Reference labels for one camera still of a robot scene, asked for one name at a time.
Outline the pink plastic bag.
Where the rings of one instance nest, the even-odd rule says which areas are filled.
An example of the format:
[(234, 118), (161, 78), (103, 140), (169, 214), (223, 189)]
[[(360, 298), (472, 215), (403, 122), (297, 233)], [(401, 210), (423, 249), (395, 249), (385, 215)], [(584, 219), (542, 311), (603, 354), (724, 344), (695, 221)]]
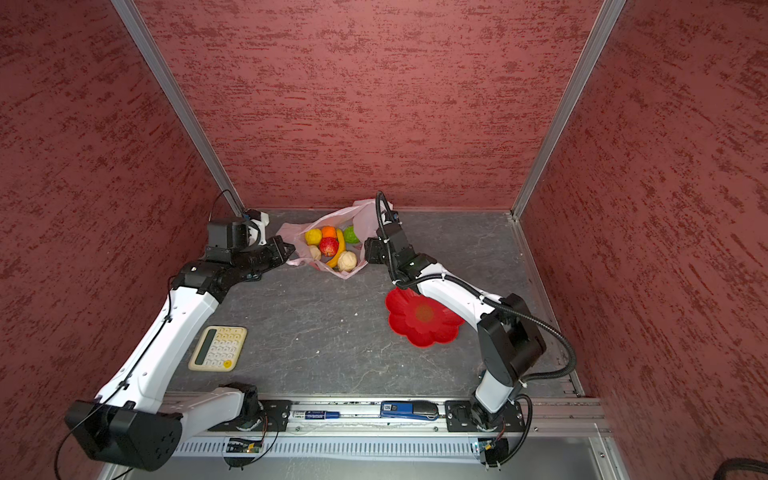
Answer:
[[(363, 243), (368, 238), (376, 237), (376, 230), (378, 229), (376, 217), (375, 200), (367, 199), (355, 201), (351, 206), (328, 213), (310, 223), (284, 223), (277, 230), (277, 235), (282, 237), (285, 244), (292, 244), (295, 247), (296, 255), (295, 258), (289, 259), (287, 264), (296, 267), (310, 265), (318, 271), (332, 274), (340, 279), (349, 279), (369, 264), (365, 260), (367, 248), (363, 246)], [(356, 237), (360, 240), (360, 244), (354, 244), (350, 247), (347, 246), (348, 242), (345, 242), (345, 252), (350, 251), (357, 258), (356, 265), (350, 271), (342, 271), (338, 266), (339, 260), (333, 264), (333, 257), (327, 262), (312, 257), (309, 245), (306, 243), (305, 235), (307, 232), (322, 227), (334, 227), (338, 229), (338, 233), (341, 235), (340, 241), (342, 241), (344, 239), (342, 228), (348, 226), (353, 227)]]

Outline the fake red apple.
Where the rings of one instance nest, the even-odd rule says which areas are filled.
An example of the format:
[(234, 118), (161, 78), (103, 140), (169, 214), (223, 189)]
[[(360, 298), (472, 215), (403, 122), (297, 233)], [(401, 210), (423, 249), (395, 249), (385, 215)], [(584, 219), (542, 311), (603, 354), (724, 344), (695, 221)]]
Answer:
[(332, 258), (338, 253), (340, 249), (340, 242), (337, 238), (325, 238), (322, 239), (321, 243), (318, 245), (318, 248), (323, 257)]

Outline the fake orange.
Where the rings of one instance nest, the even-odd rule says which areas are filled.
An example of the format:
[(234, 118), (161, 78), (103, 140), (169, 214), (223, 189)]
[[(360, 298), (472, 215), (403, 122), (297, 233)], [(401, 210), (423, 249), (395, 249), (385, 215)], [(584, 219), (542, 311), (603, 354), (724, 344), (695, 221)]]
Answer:
[(321, 228), (321, 234), (322, 234), (322, 238), (323, 239), (325, 239), (325, 238), (334, 238), (334, 239), (336, 239), (338, 237), (337, 228), (333, 227), (333, 226), (323, 226)]

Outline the red flower-shaped plastic bowl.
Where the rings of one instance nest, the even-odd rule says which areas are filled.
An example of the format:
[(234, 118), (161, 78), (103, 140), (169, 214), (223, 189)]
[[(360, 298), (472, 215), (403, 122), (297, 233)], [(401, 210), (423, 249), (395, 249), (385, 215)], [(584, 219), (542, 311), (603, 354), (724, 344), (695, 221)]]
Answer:
[(453, 342), (465, 324), (463, 318), (440, 302), (410, 289), (393, 289), (386, 296), (385, 305), (391, 330), (418, 348)]

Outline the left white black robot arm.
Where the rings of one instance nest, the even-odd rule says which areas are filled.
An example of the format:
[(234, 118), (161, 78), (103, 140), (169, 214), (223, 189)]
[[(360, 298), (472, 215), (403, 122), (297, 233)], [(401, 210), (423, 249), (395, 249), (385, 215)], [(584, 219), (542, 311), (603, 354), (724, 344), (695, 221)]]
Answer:
[(219, 424), (267, 430), (269, 418), (248, 384), (230, 383), (162, 408), (173, 374), (229, 290), (260, 280), (296, 251), (247, 218), (211, 221), (207, 229), (203, 256), (170, 278), (163, 307), (126, 362), (92, 400), (67, 410), (68, 435), (89, 459), (155, 471), (180, 443)]

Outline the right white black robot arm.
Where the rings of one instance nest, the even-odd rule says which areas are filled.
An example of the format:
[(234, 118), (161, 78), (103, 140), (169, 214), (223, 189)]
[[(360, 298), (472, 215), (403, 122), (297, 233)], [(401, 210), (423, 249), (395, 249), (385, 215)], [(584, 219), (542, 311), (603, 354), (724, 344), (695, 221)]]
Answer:
[[(416, 253), (401, 224), (384, 220), (367, 240), (371, 263), (388, 267), (396, 288), (417, 293), (458, 315), (477, 333), (485, 373), (470, 399), (472, 422), (491, 429), (499, 413), (531, 381), (569, 376), (576, 368), (575, 350), (555, 327), (530, 314), (518, 295), (500, 297), (451, 274), (434, 258)], [(567, 354), (566, 364), (545, 372), (532, 368), (546, 352), (544, 336), (557, 340)]]

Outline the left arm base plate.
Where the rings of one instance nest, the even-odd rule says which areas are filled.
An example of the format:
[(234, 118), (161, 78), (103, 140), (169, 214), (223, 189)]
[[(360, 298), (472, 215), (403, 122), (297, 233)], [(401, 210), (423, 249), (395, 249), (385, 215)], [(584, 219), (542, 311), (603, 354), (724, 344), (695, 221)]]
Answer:
[(230, 420), (208, 429), (209, 432), (258, 433), (285, 432), (291, 414), (293, 402), (287, 399), (261, 400), (262, 409), (253, 424), (240, 420)]

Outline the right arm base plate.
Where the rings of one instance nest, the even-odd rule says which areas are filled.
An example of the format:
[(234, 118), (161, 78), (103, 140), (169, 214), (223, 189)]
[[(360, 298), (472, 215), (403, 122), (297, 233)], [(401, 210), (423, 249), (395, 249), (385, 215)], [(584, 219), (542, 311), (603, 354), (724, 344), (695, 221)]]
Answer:
[(489, 413), (479, 402), (449, 400), (445, 402), (449, 432), (522, 432), (524, 415), (517, 404), (506, 402), (495, 413)]

